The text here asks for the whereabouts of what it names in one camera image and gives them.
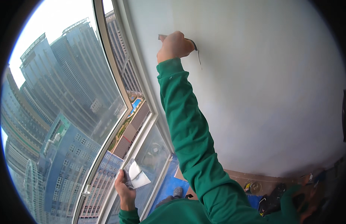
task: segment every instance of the white wall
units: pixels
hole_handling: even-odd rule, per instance
[[[202,69],[196,52],[182,64],[224,168],[283,177],[343,155],[345,69],[308,2],[129,0],[129,8],[158,102],[158,34],[180,30],[197,44]]]

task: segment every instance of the person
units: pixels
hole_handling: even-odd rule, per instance
[[[157,54],[161,103],[183,177],[198,200],[174,199],[157,207],[143,224],[150,223],[299,223],[299,218],[277,220],[262,217],[252,208],[242,187],[223,170],[214,151],[208,123],[198,108],[192,85],[180,58],[188,56],[193,43],[177,31],[161,36]],[[136,192],[124,184],[120,170],[115,188],[121,201],[120,223],[140,222],[135,208]]]

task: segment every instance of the window glass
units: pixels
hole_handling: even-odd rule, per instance
[[[151,181],[151,183],[139,187],[136,190],[137,196],[135,205],[136,208],[138,208],[139,216],[142,215],[169,156],[170,152],[163,141],[162,135],[160,134],[157,126],[154,126],[144,140],[144,143],[135,158],[137,164]],[[111,208],[109,219],[106,223],[119,223],[119,212],[120,199],[117,197]]]
[[[127,110],[94,19],[90,0],[43,1],[4,74],[5,159],[40,224],[51,217],[55,223],[72,221],[86,171]]]
[[[112,2],[110,0],[104,0],[103,6],[111,49],[114,53],[117,68],[120,71],[120,76],[130,98],[133,110],[131,110],[128,118],[126,118],[126,121],[119,128],[119,131],[110,143],[108,151],[100,162],[100,169],[97,170],[95,177],[90,183],[90,192],[94,192],[95,189],[104,189],[104,192],[98,198],[94,195],[94,197],[89,196],[85,199],[78,222],[85,222],[86,220],[88,220],[87,222],[95,222],[95,218],[97,214],[99,214],[101,206],[107,198],[107,190],[113,185],[113,178],[120,169],[123,160],[126,158],[143,124],[151,114],[128,54],[126,44],[123,40],[116,15],[113,11]]]

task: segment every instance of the sleeve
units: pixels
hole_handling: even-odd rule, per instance
[[[120,218],[120,224],[138,224],[140,222],[137,208],[132,211],[121,210],[118,217]]]
[[[179,58],[157,65],[161,102],[184,178],[205,206],[212,223],[260,223],[242,187],[223,170],[208,123],[198,108],[189,73]]]
[[[290,187],[281,197],[281,212],[283,213],[283,216],[287,217],[289,220],[299,218],[297,209],[295,208],[294,203],[292,202],[292,196],[296,191],[300,190],[300,188],[301,185],[294,185]]]

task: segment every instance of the window handle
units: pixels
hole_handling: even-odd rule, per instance
[[[83,195],[85,197],[89,196],[91,194],[91,192],[89,191],[90,187],[91,187],[91,185],[89,185],[89,184],[86,185],[85,190],[83,192],[81,192],[81,195]]]

